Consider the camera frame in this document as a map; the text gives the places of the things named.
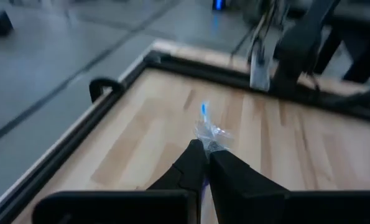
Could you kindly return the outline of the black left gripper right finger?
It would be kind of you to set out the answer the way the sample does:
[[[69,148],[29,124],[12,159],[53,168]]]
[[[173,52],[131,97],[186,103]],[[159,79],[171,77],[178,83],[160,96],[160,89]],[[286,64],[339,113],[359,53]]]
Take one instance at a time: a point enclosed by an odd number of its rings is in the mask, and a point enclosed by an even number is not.
[[[282,223],[289,190],[229,151],[210,154],[210,187],[219,223]]]

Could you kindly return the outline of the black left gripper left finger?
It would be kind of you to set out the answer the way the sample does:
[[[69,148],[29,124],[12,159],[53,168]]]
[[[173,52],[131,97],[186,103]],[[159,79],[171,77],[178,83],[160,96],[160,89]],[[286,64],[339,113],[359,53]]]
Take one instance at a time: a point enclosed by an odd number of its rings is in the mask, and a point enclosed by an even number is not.
[[[192,222],[201,223],[206,166],[203,143],[199,139],[192,139],[180,157],[147,189],[186,190],[190,194]]]

